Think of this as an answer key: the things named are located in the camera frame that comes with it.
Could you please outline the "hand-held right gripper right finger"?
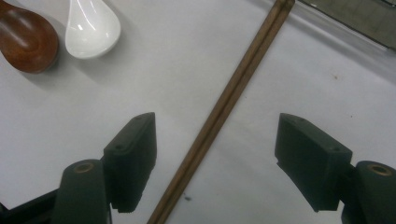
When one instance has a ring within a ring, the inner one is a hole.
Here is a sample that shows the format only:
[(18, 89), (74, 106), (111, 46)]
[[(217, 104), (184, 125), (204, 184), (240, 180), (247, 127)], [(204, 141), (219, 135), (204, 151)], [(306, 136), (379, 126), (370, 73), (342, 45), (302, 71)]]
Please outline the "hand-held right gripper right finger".
[(276, 134), (277, 165), (288, 175), (315, 212), (335, 211), (339, 177), (352, 151), (310, 121), (281, 113)]

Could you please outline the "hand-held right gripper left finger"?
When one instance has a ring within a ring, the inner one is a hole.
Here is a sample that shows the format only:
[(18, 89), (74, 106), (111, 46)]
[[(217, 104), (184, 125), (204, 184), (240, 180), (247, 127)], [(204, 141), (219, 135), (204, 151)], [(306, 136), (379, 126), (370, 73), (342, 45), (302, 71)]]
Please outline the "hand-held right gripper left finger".
[(113, 209), (132, 213), (138, 206), (157, 159), (153, 112), (131, 119), (104, 149), (107, 193)]

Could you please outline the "brown wooden spoon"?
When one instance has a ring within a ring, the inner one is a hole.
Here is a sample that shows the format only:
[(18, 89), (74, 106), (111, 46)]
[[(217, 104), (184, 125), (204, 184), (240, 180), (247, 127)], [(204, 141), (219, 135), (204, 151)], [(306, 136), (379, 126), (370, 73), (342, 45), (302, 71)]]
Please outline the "brown wooden spoon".
[(41, 73), (55, 63), (58, 49), (57, 33), (44, 17), (0, 0), (0, 51), (14, 68)]

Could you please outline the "white ceramic spoon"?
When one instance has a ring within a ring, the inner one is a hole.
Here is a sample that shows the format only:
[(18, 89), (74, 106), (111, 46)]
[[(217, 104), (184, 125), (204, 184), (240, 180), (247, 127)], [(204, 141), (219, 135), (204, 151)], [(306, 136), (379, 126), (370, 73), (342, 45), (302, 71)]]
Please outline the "white ceramic spoon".
[(117, 44), (120, 20), (104, 0), (69, 0), (65, 47), (77, 59), (100, 57)]

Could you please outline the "smoky clear plastic bin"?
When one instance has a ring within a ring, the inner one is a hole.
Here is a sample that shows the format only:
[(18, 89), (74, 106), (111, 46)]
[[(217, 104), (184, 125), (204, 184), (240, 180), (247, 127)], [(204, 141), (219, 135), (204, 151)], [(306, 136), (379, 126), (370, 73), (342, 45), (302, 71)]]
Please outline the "smoky clear plastic bin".
[(374, 42), (396, 51), (396, 0), (299, 0)]

